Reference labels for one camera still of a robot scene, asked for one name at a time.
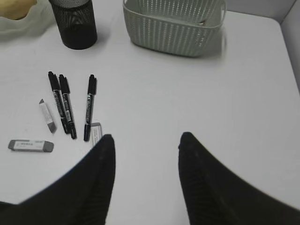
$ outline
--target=table surface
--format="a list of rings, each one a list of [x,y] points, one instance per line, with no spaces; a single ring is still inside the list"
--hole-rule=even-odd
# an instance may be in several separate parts
[[[190,59],[133,45],[120,1],[94,1],[94,10],[99,41],[90,49],[66,48],[56,26],[0,43],[0,201],[33,196],[89,151],[83,127],[94,74],[94,121],[116,143],[108,225],[188,225],[177,168],[185,131],[247,182],[300,209],[300,98],[277,22],[228,12],[210,50]],[[76,141],[61,127],[50,70],[69,80]],[[53,135],[41,98],[58,127]],[[54,151],[8,150],[19,138],[54,142]]]

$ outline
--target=gray plastic basket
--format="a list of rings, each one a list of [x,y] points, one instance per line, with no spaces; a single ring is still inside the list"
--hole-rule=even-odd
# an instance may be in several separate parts
[[[200,56],[219,31],[224,0],[127,0],[123,3],[131,41],[152,50]]]

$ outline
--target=pen holder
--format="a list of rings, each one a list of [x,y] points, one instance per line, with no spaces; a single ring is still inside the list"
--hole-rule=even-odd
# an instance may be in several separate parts
[[[49,0],[62,42],[71,49],[91,47],[97,41],[91,0]]]

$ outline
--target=white eraser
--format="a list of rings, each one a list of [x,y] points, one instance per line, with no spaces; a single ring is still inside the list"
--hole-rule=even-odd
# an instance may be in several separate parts
[[[56,126],[53,122],[53,119],[49,112],[49,109],[43,99],[39,102],[39,108],[41,109],[41,111],[43,113],[43,116],[45,118],[45,121],[47,123],[47,126],[48,126],[50,132],[54,133],[56,130]]]
[[[92,123],[90,127],[92,146],[94,147],[102,138],[102,130],[100,123]]]
[[[54,144],[47,141],[11,140],[8,148],[12,151],[52,152]]]

